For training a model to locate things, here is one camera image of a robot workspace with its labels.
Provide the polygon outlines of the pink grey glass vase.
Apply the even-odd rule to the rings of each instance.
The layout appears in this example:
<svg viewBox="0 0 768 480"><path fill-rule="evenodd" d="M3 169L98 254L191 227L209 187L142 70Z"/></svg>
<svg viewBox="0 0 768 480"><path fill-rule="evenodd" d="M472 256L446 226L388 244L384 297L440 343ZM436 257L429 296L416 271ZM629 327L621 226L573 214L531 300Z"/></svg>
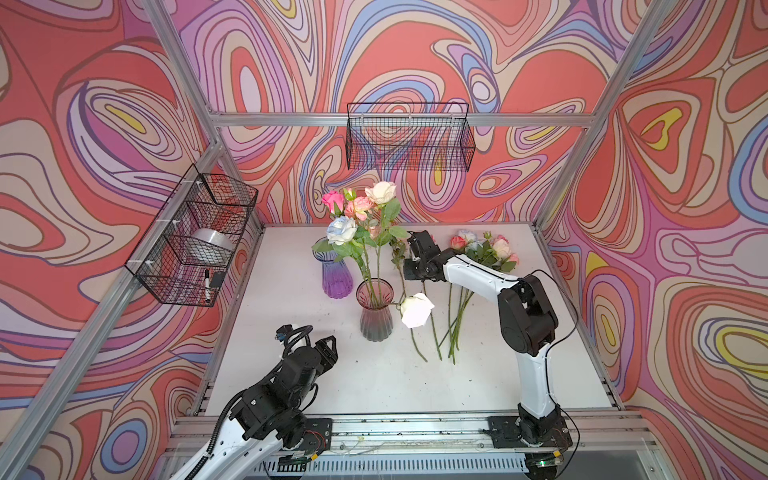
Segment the pink grey glass vase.
<svg viewBox="0 0 768 480"><path fill-rule="evenodd" d="M362 282L355 293L362 308L360 331L366 340L382 342L392 333L394 323L389 309L394 301L394 290L389 282L372 278Z"/></svg>

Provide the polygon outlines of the purple blue glass vase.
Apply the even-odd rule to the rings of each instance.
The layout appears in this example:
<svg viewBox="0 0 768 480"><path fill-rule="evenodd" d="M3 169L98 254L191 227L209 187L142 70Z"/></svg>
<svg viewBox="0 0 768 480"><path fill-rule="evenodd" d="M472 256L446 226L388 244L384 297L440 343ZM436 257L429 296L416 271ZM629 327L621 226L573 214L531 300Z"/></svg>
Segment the purple blue glass vase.
<svg viewBox="0 0 768 480"><path fill-rule="evenodd" d="M331 299L343 299L352 293L352 275L344 259L326 243L326 239L318 239L312 246L313 255L321 264L322 289Z"/></svg>

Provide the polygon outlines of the cream rose stem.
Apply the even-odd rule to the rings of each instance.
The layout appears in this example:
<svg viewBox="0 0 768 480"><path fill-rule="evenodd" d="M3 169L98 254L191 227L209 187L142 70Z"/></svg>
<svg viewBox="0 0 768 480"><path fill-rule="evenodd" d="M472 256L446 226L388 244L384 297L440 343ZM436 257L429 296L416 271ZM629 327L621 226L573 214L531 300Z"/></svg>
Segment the cream rose stem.
<svg viewBox="0 0 768 480"><path fill-rule="evenodd" d="M365 189L366 198L373 203L373 219L368 231L376 251L376 273L380 274L381 251L385 245L391 249L391 262L404 283L403 264L407 252L408 232L395 220L400 214L401 204L396 197L396 184L380 181Z"/></svg>

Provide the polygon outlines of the pink spray rose stem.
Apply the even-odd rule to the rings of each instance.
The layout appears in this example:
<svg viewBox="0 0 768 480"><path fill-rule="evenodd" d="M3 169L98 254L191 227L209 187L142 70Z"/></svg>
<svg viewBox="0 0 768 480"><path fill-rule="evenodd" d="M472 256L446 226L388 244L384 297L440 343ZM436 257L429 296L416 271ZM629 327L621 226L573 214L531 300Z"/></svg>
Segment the pink spray rose stem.
<svg viewBox="0 0 768 480"><path fill-rule="evenodd" d="M368 248L373 245L371 237L371 221L374 203L365 195L358 195L351 189L342 190L344 197L344 215L355 227L354 235L348 242L349 252L360 269L362 279L371 285L373 275L370 267L370 255Z"/></svg>

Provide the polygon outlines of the pale blue rose stem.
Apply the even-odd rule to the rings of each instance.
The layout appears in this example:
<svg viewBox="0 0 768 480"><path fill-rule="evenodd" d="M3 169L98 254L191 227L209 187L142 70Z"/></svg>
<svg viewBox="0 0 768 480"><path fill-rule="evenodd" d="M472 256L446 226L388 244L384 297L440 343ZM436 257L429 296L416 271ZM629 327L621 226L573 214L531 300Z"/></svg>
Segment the pale blue rose stem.
<svg viewBox="0 0 768 480"><path fill-rule="evenodd" d="M355 227L353 223L346 216L340 216L329 224L326 229L325 237L322 239L327 240L326 246L332 247L338 253L338 255L344 259L344 263L346 259L351 259L358 267L354 259L351 257L348 245L348 242L354 235L354 231Z"/></svg>

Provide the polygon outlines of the bright pink rose stem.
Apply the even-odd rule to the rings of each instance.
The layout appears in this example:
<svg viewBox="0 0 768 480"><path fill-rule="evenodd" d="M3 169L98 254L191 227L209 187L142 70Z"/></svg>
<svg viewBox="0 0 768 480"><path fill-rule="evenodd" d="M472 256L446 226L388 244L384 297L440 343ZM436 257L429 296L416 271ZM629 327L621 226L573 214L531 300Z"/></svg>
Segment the bright pink rose stem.
<svg viewBox="0 0 768 480"><path fill-rule="evenodd" d="M332 219L344 215L346 199L341 192L330 191L322 196L321 201L327 207Z"/></svg>

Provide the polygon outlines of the small pink bud rose stem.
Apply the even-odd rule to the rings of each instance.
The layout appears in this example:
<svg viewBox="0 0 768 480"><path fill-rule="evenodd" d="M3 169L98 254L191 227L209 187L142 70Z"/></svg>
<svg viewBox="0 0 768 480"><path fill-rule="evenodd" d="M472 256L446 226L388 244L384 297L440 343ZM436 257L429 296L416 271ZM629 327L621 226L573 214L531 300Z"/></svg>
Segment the small pink bud rose stem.
<svg viewBox="0 0 768 480"><path fill-rule="evenodd" d="M400 314L401 322L409 331L411 343L416 354L424 363L427 363L428 360L417 343L415 329L425 325L427 314L431 313L433 307L427 309L426 301L428 298L423 292L413 295L408 293L405 279L405 260L409 250L405 240L392 238L389 241L389 245L392 250L391 262L396 268L402 289L396 308Z"/></svg>

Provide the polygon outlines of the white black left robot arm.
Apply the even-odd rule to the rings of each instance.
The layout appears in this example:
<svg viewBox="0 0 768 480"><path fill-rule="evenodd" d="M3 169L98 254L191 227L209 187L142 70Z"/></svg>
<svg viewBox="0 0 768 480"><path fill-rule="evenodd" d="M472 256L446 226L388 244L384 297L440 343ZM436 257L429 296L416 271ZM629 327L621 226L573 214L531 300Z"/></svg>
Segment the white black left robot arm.
<svg viewBox="0 0 768 480"><path fill-rule="evenodd" d="M310 420L306 409L319 392L317 379L338 361L333 335L312 341L310 325L277 329L279 362L226 403L207 444L173 475L174 479L246 479L288 452L284 463L305 467L331 447L333 420Z"/></svg>

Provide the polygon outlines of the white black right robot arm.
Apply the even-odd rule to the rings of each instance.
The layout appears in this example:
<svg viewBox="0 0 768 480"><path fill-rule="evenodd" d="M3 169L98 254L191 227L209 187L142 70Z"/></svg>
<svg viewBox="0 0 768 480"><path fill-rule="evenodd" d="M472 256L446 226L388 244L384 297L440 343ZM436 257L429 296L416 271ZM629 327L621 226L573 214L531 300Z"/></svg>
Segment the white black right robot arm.
<svg viewBox="0 0 768 480"><path fill-rule="evenodd" d="M427 231L411 231L408 245L412 257L404 261L407 280L447 282L497 304L501 336L517 358L519 441L538 447L563 439L562 409L552 396L548 375L548 353L559 320L541 280L486 266L455 248L442 250Z"/></svg>

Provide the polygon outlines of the white tape roll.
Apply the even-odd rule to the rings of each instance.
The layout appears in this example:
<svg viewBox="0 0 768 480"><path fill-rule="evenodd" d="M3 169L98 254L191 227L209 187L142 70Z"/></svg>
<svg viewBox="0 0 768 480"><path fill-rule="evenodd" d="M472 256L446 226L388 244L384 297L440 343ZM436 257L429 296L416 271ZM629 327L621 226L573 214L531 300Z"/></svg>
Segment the white tape roll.
<svg viewBox="0 0 768 480"><path fill-rule="evenodd" d="M235 244L231 238L218 230L199 228L192 234L192 237L228 251L233 251L235 249Z"/></svg>

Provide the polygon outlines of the aluminium frame post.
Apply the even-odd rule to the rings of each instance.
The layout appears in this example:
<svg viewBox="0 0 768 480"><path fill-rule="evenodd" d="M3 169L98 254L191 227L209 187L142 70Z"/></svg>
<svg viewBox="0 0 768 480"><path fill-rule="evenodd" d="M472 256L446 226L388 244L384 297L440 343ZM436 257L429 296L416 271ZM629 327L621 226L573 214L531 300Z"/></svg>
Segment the aluminium frame post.
<svg viewBox="0 0 768 480"><path fill-rule="evenodd" d="M228 176L242 181L242 174L224 143L220 129L213 122L214 114L209 109L207 98L193 72L171 14L165 8L163 1L149 0L144 1L143 4L149 22L168 57L170 69L180 87L182 99L189 103L202 137L208 142L195 167L200 172L212 172L216 167L220 167Z"/></svg>

